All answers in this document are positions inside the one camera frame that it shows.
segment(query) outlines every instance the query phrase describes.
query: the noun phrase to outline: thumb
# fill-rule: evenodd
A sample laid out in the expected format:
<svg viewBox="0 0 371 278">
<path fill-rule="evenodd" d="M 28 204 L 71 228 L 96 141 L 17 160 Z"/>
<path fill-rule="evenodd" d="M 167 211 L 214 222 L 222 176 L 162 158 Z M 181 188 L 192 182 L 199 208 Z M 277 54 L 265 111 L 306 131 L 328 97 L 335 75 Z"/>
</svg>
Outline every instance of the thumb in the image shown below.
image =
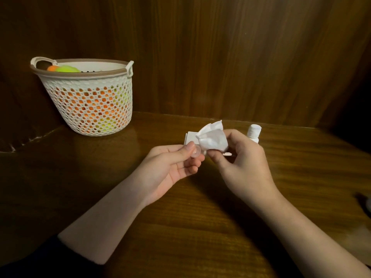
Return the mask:
<svg viewBox="0 0 371 278">
<path fill-rule="evenodd" d="M 181 149 L 175 152 L 162 153 L 168 164 L 176 164 L 183 162 L 191 157 L 193 152 L 196 150 L 194 142 L 188 143 L 186 146 L 183 146 Z"/>
<path fill-rule="evenodd" d="M 223 156 L 219 150 L 210 149 L 207 150 L 207 155 L 210 156 L 211 160 L 218 165 L 220 170 L 223 170 L 230 166 L 230 162 Z"/>
</svg>

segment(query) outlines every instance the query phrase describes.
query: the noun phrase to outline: white plastic basket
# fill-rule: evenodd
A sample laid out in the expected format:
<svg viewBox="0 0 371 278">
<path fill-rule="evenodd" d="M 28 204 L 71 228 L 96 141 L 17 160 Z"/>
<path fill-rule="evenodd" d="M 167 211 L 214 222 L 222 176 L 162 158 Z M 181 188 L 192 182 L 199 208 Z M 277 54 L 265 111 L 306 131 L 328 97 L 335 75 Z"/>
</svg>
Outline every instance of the white plastic basket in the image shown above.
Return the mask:
<svg viewBox="0 0 371 278">
<path fill-rule="evenodd" d="M 37 69 L 37 62 L 42 60 L 76 67 L 81 73 Z M 131 120 L 133 63 L 34 57 L 31 69 L 72 130 L 86 136 L 104 136 L 122 130 Z"/>
</svg>

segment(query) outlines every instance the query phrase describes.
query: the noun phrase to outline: left hand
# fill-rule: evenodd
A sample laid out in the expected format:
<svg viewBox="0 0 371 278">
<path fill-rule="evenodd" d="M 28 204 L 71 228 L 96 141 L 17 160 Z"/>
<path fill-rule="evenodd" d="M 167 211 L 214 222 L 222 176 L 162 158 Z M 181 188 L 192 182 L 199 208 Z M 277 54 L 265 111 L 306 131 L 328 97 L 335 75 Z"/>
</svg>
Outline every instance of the left hand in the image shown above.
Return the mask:
<svg viewBox="0 0 371 278">
<path fill-rule="evenodd" d="M 164 145 L 151 149 L 143 162 L 129 176 L 133 183 L 142 186 L 144 205 L 158 199 L 178 180 L 197 173 L 205 156 L 191 158 L 196 150 L 194 142 L 187 145 Z"/>
</svg>

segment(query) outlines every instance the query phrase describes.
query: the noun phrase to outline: wooden table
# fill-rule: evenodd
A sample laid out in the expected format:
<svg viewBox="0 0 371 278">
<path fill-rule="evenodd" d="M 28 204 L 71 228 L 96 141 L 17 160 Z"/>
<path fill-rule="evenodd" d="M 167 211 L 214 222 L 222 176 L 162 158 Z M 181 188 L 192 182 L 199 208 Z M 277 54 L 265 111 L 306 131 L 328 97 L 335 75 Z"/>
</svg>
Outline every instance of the wooden table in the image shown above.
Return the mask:
<svg viewBox="0 0 371 278">
<path fill-rule="evenodd" d="M 157 145 L 183 143 L 211 119 L 134 113 L 122 131 L 86 137 L 61 127 L 0 154 L 0 264 L 32 252 L 127 177 Z M 250 123 L 223 121 L 246 133 Z M 338 242 L 371 229 L 355 193 L 371 194 L 371 157 L 318 129 L 263 125 L 276 185 Z M 371 249 L 361 249 L 367 256 Z M 108 277 L 298 277 L 267 226 L 207 159 L 134 221 Z"/>
</svg>

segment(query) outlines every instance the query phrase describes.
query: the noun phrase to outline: white tissue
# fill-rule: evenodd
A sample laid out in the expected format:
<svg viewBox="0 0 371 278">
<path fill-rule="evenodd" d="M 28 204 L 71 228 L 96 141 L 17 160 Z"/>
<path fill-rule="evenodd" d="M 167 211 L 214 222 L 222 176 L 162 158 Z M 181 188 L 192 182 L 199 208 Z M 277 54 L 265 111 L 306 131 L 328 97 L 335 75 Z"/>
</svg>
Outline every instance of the white tissue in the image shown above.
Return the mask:
<svg viewBox="0 0 371 278">
<path fill-rule="evenodd" d="M 223 124 L 217 121 L 204 126 L 196 138 L 202 150 L 217 149 L 225 152 L 228 149 L 228 141 L 223 132 Z"/>
</svg>

